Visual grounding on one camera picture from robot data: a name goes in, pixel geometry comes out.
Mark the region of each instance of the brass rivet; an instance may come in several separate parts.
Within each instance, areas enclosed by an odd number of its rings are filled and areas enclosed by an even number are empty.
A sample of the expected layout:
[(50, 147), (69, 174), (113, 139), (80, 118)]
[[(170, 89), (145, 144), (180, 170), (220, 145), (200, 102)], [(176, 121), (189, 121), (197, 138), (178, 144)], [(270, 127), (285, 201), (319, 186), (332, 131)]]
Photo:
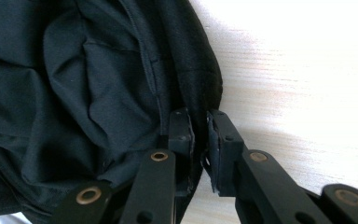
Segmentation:
[(164, 152), (155, 152), (151, 156), (153, 161), (165, 161), (168, 159), (168, 154)]
[(252, 152), (251, 159), (254, 161), (266, 161), (267, 156), (260, 152)]
[(358, 195), (346, 190), (346, 189), (337, 189), (335, 192), (336, 197), (345, 204), (351, 206), (358, 206)]
[[(86, 194), (93, 194), (91, 197), (87, 197)], [(80, 191), (76, 196), (76, 202), (79, 204), (89, 204), (97, 201), (103, 193), (98, 187), (89, 187)]]

